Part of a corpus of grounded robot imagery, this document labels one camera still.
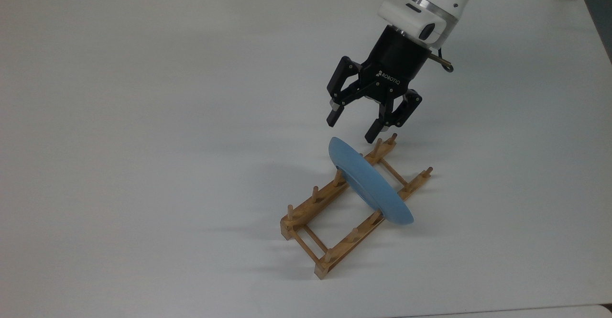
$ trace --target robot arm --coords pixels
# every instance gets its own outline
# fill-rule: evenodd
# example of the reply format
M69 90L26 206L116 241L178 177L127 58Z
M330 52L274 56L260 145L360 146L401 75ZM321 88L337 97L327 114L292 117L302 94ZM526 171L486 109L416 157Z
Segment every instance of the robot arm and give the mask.
M386 0L378 15L418 44L438 49L467 3L468 0Z
M442 46L463 13L468 0L386 0L378 15L389 22L364 63L355 63L344 56L329 84L332 111L328 124L334 126L345 106L361 97L371 98L379 107L378 119L365 139L372 143L378 133L389 126L402 126L420 104L422 98L408 88L431 54L431 48ZM358 80L342 89L350 76ZM403 97L393 110L393 100Z

